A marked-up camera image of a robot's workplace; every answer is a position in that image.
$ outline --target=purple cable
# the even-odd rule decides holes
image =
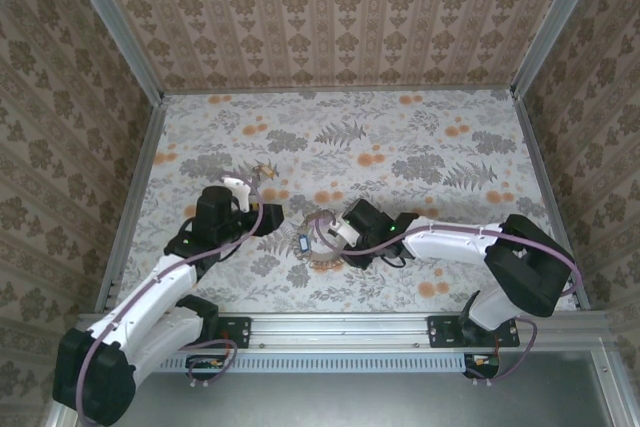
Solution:
[[[333,218],[333,221],[335,222],[335,216],[332,213],[326,213],[326,215],[330,215]],[[571,295],[573,294],[576,289],[578,288],[579,285],[582,285],[582,274],[580,274],[580,271],[578,270],[578,266],[571,261],[571,259],[569,259],[568,257],[562,255],[560,252],[552,249],[551,247],[547,247],[544,244],[541,244],[539,242],[534,242],[533,240],[529,240],[529,239],[523,239],[521,237],[517,237],[515,235],[510,235],[510,234],[504,234],[502,232],[497,232],[495,230],[483,230],[483,229],[477,229],[474,227],[462,227],[462,226],[457,226],[457,225],[444,225],[444,224],[431,224],[431,225],[424,225],[422,227],[416,227],[413,229],[409,229],[406,232],[403,232],[399,235],[396,235],[395,237],[393,237],[390,240],[387,240],[386,242],[383,242],[379,245],[376,245],[375,247],[371,247],[369,249],[363,249],[363,250],[342,250],[339,249],[338,247],[336,247],[335,245],[333,245],[331,242],[329,242],[329,240],[327,240],[327,238],[322,234],[322,232],[320,231],[320,217],[317,217],[314,221],[314,227],[316,230],[316,233],[318,234],[318,237],[320,238],[320,240],[322,240],[322,242],[329,247],[331,250],[333,250],[334,252],[341,254],[341,255],[367,255],[367,254],[372,254],[374,252],[377,252],[381,249],[384,249],[385,247],[397,242],[398,240],[402,240],[405,237],[412,235],[412,234],[417,234],[418,232],[430,232],[430,231],[434,231],[434,230],[439,230],[439,231],[446,231],[446,232],[460,232],[463,234],[474,234],[474,235],[487,235],[489,237],[497,237],[499,239],[504,239],[504,240],[508,240],[510,242],[515,242],[517,244],[520,245],[524,245],[527,247],[533,247],[534,249],[538,249],[541,250],[542,252],[545,252],[553,257],[555,257],[556,259],[560,260],[563,264],[565,264],[567,267],[569,267],[569,269],[571,269],[571,271],[574,274],[574,284],[572,286],[570,286],[567,290],[563,291],[562,294],[560,294],[562,297],[566,296],[566,295]]]
[[[142,289],[140,289],[140,291],[136,295],[134,295],[131,298],[131,300],[127,302],[127,304],[125,304],[122,307],[122,310],[120,311],[120,313],[113,318],[109,326],[96,338],[93,344],[91,344],[91,347],[89,348],[89,351],[87,352],[87,355],[85,356],[84,361],[82,362],[82,366],[80,367],[80,373],[78,375],[78,383],[76,384],[76,412],[78,412],[78,419],[82,424],[87,426],[97,425],[96,423],[90,422],[87,419],[87,417],[84,415],[84,408],[82,405],[82,394],[84,392],[84,382],[86,380],[87,372],[89,370],[89,364],[91,364],[91,360],[93,359],[93,356],[95,355],[102,341],[107,337],[107,335],[109,335],[109,333],[112,330],[114,330],[117,327],[117,325],[124,318],[127,312],[131,310],[131,308],[144,296],[144,294],[151,287],[153,287],[157,283],[157,281],[162,280],[164,277],[169,275],[178,267],[182,267],[183,265],[189,264],[191,262],[195,262],[200,259],[204,259],[205,257],[209,257],[211,255],[219,254],[220,252],[223,252],[227,249],[233,249],[234,247],[242,244],[245,240],[251,237],[254,234],[254,232],[258,230],[258,227],[260,227],[260,223],[262,222],[262,217],[264,215],[264,200],[262,199],[262,196],[260,195],[260,192],[258,191],[258,189],[249,180],[245,179],[244,177],[234,172],[223,172],[221,175],[222,176],[226,175],[229,177],[240,179],[242,182],[244,182],[249,187],[251,187],[251,190],[254,192],[258,200],[258,218],[256,219],[256,223],[253,225],[251,230],[249,230],[249,232],[247,232],[245,235],[240,237],[235,242],[231,242],[229,244],[223,245],[222,247],[218,247],[217,249],[209,250],[207,252],[194,255],[193,257],[180,260],[179,262],[176,262],[175,264],[170,265],[169,267],[164,269],[162,272],[160,272],[160,274],[158,274],[157,280],[154,279],[149,281],[149,283],[145,284],[144,287],[142,287]]]
[[[202,342],[200,344],[195,344],[195,345],[187,345],[185,347],[183,347],[182,349],[180,349],[181,351],[189,351],[189,350],[194,350],[194,349],[202,349],[203,347],[209,347],[211,345],[219,345],[219,344],[225,344],[228,345],[229,347],[231,347],[233,349],[233,354],[231,355],[231,358],[229,359],[229,362],[226,363],[226,365],[224,365],[222,367],[222,369],[220,369],[218,371],[218,373],[215,375],[215,377],[213,377],[212,379],[208,380],[207,382],[213,384],[214,382],[217,382],[218,380],[220,380],[220,377],[222,376],[222,374],[224,374],[227,370],[229,370],[231,368],[231,366],[233,365],[233,363],[236,361],[236,357],[238,356],[238,345],[231,339],[217,339],[217,340],[209,340],[207,342]],[[189,380],[191,382],[195,382],[196,379],[193,378],[193,368],[199,364],[200,362],[202,362],[203,359],[194,359],[193,361],[191,361],[191,363],[189,364],[189,371],[187,372],[187,376],[189,377]]]
[[[538,326],[536,325],[536,323],[533,320],[527,319],[526,317],[516,317],[515,319],[520,321],[520,322],[525,322],[525,323],[531,325],[531,327],[533,328],[533,332],[531,332],[531,339],[529,339],[529,343],[525,347],[524,352],[522,352],[522,355],[520,356],[518,361],[515,364],[513,364],[513,366],[509,370],[507,370],[504,374],[500,374],[497,377],[494,377],[493,379],[487,379],[480,372],[478,372],[475,369],[471,369],[469,367],[467,367],[467,371],[468,372],[471,372],[472,374],[474,374],[475,376],[479,377],[480,379],[486,380],[487,384],[488,384],[489,382],[491,382],[491,383],[499,382],[501,380],[506,379],[511,374],[513,374],[518,369],[518,367],[520,367],[520,364],[522,364],[522,362],[524,362],[524,359],[527,358],[527,355],[529,355],[529,352],[531,352],[531,349],[533,348],[533,344],[535,343],[536,337],[538,336]]]

